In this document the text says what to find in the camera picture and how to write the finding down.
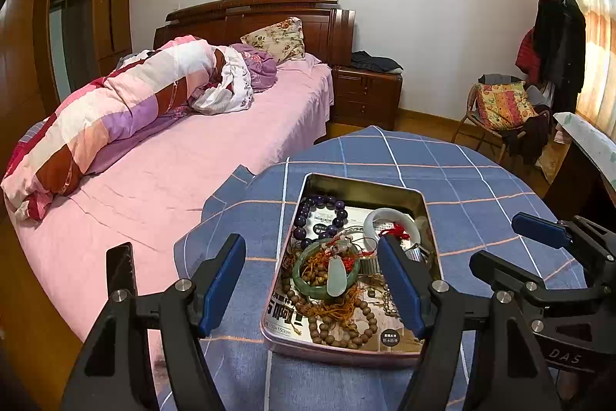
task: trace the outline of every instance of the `wooden floor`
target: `wooden floor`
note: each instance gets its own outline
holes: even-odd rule
[[[406,131],[407,133],[415,133],[425,137],[435,138],[436,140],[451,141],[456,131],[458,124],[456,121],[444,119],[442,117],[430,116],[429,114],[420,114],[417,112],[401,111],[398,114],[396,120],[395,130]],[[327,127],[327,138],[335,138],[342,135],[346,135],[353,131],[363,129],[357,126],[348,126],[347,124],[331,123]],[[478,128],[471,124],[466,124],[462,132],[477,136]],[[495,143],[500,142],[497,138],[494,138]],[[464,134],[458,134],[456,143],[475,149],[479,143],[473,138],[469,138]],[[479,152],[485,155],[487,158],[494,161],[498,154],[498,148],[491,146],[488,143],[483,143]],[[515,158],[509,157],[505,154],[501,165],[507,169],[510,173],[513,173],[521,180],[523,180],[539,197],[543,197],[549,189],[549,184],[543,176],[541,169],[535,166],[525,166],[522,163],[522,158],[516,156]]]
[[[424,114],[401,113],[397,131],[406,131],[450,141],[456,123]],[[328,138],[361,129],[345,124],[328,125]],[[476,134],[468,126],[466,132]],[[457,143],[475,148],[477,140],[459,135]],[[496,149],[483,144],[480,152],[490,159]],[[528,184],[539,196],[547,190],[547,181],[537,168],[522,166],[521,160],[505,158],[503,166]],[[58,409],[64,385],[81,347],[81,342],[53,307],[19,245],[8,218],[0,222],[0,326],[4,329],[4,347],[30,395],[42,411]]]
[[[81,341],[36,280],[8,217],[0,221],[0,325],[15,374],[42,411],[55,411]]]

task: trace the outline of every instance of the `pink bedsheet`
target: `pink bedsheet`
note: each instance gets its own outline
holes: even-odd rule
[[[205,200],[239,164],[258,174],[312,146],[325,134],[330,103],[329,67],[311,55],[289,61],[250,109],[181,119],[57,197],[40,223],[12,218],[32,270],[75,334],[85,339],[107,301],[107,249],[132,242],[139,294],[166,289],[177,279],[173,244],[199,223]]]

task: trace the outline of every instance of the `red jacket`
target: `red jacket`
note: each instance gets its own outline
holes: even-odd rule
[[[517,52],[516,66],[528,75],[528,84],[539,83],[539,69],[541,67],[541,59],[533,49],[533,29],[522,39],[520,49]]]

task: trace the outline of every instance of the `hanging clothes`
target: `hanging clothes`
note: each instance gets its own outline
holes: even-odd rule
[[[533,48],[540,82],[554,84],[552,111],[575,112],[586,58],[586,20],[575,0],[539,0]]]
[[[541,58],[533,49],[533,29],[522,39],[520,49],[517,52],[516,67],[528,75],[528,84],[539,84],[539,70],[541,69]]]

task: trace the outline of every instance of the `floral pillow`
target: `floral pillow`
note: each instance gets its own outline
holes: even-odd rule
[[[276,64],[290,58],[304,58],[302,21],[294,16],[246,34],[241,41],[269,53],[276,60]]]
[[[492,129],[515,129],[537,115],[523,82],[477,84],[477,108],[484,124]]]

